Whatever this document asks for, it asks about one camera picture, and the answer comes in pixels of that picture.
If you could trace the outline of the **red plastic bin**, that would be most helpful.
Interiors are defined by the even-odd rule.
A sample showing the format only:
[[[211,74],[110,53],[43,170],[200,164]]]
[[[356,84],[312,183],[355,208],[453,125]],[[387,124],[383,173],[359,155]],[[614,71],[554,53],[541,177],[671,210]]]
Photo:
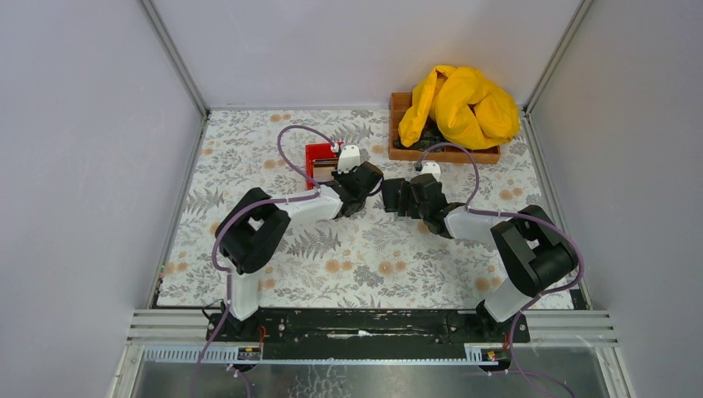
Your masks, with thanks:
[[[331,181],[332,173],[338,168],[342,172],[349,172],[360,162],[358,147],[345,147],[343,142],[307,144],[304,154],[306,175],[320,183]]]

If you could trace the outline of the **black card holder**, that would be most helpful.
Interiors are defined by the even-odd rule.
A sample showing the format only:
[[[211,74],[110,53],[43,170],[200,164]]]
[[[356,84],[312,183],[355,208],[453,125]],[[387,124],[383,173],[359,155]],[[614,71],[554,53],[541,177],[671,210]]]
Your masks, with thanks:
[[[384,212],[392,213],[399,210],[401,186],[404,181],[404,178],[390,178],[385,179],[381,183],[381,196]]]

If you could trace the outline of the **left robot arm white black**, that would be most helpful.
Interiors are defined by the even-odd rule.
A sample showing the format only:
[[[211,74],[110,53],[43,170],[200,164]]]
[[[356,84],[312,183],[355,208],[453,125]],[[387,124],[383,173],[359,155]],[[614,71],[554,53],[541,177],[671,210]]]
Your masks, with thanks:
[[[216,269],[227,273],[226,314],[245,321],[259,310],[259,272],[289,228],[356,214],[383,178],[369,162],[332,175],[319,187],[281,197],[253,188],[221,222],[211,259]]]

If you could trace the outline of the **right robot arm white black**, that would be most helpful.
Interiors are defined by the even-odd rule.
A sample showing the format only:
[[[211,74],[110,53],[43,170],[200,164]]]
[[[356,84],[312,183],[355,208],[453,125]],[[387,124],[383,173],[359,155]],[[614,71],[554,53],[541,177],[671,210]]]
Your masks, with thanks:
[[[431,174],[396,178],[381,191],[385,211],[421,220],[430,233],[445,239],[475,240],[497,249],[507,279],[476,308],[486,324],[513,319],[580,266],[574,243],[539,206],[510,214],[472,209],[449,202]]]

